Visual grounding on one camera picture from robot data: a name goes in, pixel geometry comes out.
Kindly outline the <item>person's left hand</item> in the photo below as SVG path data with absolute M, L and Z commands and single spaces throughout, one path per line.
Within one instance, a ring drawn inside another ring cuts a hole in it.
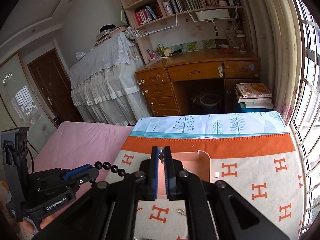
M 57 217 L 57 214 L 52 214 L 46 217 L 40 224 L 40 229 L 44 229 L 46 226 L 48 226 L 55 218 Z M 31 222 L 27 221 L 26 219 L 23 219 L 22 222 L 20 222 L 20 226 L 23 230 L 25 230 L 28 233 L 34 234 L 35 233 L 35 225 L 33 225 Z

